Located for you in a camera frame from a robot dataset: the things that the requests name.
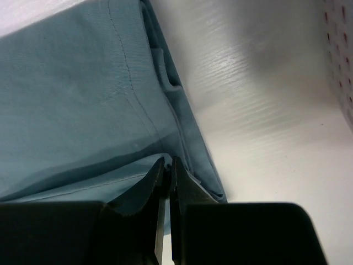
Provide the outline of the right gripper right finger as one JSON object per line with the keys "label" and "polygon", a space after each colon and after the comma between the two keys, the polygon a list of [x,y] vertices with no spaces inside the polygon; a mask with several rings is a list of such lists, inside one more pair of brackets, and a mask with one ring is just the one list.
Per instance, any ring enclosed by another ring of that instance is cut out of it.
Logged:
{"label": "right gripper right finger", "polygon": [[187,173],[170,168],[175,264],[326,264],[307,212],[293,203],[219,203]]}

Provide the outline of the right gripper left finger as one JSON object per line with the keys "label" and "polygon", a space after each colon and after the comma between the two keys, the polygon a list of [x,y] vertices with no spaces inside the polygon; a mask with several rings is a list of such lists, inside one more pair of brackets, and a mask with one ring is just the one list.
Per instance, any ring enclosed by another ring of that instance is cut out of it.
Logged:
{"label": "right gripper left finger", "polygon": [[157,264],[164,164],[107,204],[2,204],[1,263]]}

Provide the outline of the grey-blue t shirt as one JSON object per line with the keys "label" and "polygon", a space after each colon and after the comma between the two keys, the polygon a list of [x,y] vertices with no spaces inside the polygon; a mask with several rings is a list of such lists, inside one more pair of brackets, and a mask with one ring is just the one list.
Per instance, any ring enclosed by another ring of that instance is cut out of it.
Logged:
{"label": "grey-blue t shirt", "polygon": [[1,202],[109,202],[179,157],[227,198],[149,1],[87,1],[1,38]]}

